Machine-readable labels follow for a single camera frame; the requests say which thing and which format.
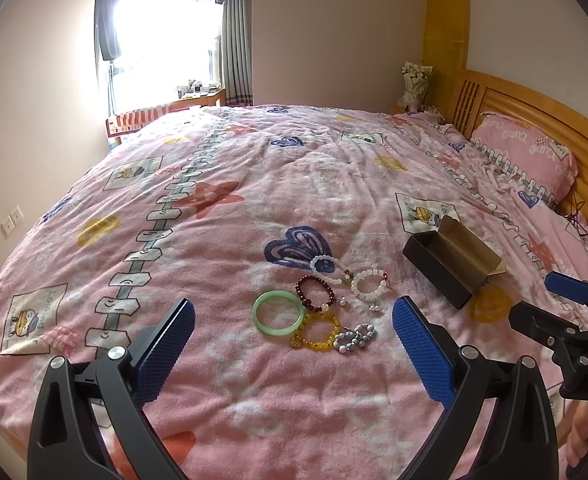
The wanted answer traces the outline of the white bead bracelet long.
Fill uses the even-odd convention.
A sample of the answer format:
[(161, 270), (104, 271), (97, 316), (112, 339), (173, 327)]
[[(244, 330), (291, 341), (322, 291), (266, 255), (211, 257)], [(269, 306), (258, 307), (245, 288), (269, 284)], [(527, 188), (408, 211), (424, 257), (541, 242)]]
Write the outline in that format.
[(341, 260), (330, 255), (316, 255), (309, 262), (314, 276), (322, 278), (327, 284), (346, 287), (351, 286), (353, 274), (341, 263)]

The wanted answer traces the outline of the green jade bangle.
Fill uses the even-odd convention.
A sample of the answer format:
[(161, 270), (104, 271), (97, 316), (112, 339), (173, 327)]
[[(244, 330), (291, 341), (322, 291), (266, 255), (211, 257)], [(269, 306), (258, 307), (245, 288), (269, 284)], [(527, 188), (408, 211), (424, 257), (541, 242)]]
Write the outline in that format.
[(251, 306), (251, 322), (270, 337), (291, 336), (303, 324), (305, 309), (299, 298), (286, 290), (268, 290)]

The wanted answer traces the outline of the black cardboard jewelry box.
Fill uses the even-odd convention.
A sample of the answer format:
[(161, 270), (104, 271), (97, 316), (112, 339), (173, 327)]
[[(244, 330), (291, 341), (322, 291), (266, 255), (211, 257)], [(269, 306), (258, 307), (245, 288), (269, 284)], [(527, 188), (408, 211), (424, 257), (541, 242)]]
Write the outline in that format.
[(445, 216), (437, 231), (412, 234), (403, 255), (461, 310), (507, 263), (458, 220)]

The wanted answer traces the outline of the pink pillow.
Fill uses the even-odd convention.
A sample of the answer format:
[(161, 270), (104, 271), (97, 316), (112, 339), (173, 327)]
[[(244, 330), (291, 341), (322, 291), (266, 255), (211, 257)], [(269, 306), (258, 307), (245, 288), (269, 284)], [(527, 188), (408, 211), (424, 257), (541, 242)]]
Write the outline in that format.
[(572, 151), (522, 119), (484, 112), (471, 142), (501, 174), (551, 209), (567, 196), (578, 176)]

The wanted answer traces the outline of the wooden headboard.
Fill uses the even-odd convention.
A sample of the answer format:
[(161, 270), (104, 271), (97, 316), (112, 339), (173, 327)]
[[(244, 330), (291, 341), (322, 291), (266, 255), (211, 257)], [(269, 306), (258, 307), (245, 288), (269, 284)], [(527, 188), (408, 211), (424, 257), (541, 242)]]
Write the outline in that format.
[(528, 122), (571, 150), (578, 176), (556, 203), (558, 214), (581, 211), (588, 221), (588, 118), (543, 94), (474, 70), (460, 70), (446, 117), (467, 138), (485, 112), (499, 112)]

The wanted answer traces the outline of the pink patterned bed blanket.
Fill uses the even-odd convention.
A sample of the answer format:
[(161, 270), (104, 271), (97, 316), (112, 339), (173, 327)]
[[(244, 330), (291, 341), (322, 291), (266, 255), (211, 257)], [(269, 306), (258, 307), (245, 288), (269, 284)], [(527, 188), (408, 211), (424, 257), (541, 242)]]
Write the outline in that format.
[[(445, 216), (507, 263), (461, 310), (402, 252)], [(316, 255), (341, 260), (351, 286), (314, 276)], [(442, 411), (391, 325), (395, 300), (489, 359), (532, 356), (554, 386), (548, 350), (507, 319), (525, 300), (588, 328), (586, 308), (547, 292), (551, 271), (588, 280), (574, 226), (427, 115), (170, 114), (88, 170), (3, 264), (0, 431), (27, 447), (53, 356), (127, 346), (188, 299), (194, 333), (145, 408), (187, 477), (395, 479)], [(305, 309), (291, 336), (251, 322), (276, 289)]]

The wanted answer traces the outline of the wooden desk by window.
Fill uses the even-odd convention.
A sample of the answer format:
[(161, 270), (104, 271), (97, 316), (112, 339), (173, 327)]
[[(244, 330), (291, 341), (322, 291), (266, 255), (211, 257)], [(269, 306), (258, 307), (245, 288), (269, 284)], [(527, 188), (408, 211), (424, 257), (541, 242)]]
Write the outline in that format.
[(224, 102), (225, 89), (220, 88), (207, 93), (187, 94), (183, 98), (170, 103), (169, 110), (170, 112), (179, 112), (179, 110), (187, 110), (194, 106), (223, 106)]

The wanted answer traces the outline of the grey striped curtain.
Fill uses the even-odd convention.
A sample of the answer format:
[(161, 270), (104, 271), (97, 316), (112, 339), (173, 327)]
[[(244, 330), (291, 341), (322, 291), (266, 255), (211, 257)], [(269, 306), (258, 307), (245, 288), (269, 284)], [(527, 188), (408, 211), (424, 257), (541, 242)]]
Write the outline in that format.
[(225, 103), (253, 104), (251, 0), (216, 0), (222, 6), (221, 55)]

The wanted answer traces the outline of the white wall switch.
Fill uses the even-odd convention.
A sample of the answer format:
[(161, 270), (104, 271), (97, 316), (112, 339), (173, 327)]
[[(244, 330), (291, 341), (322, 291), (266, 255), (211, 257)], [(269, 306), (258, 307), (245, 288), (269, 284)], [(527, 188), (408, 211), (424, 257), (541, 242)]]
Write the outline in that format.
[(1, 222), (1, 231), (5, 237), (9, 237), (24, 220), (24, 214), (19, 206), (15, 206), (8, 216)]

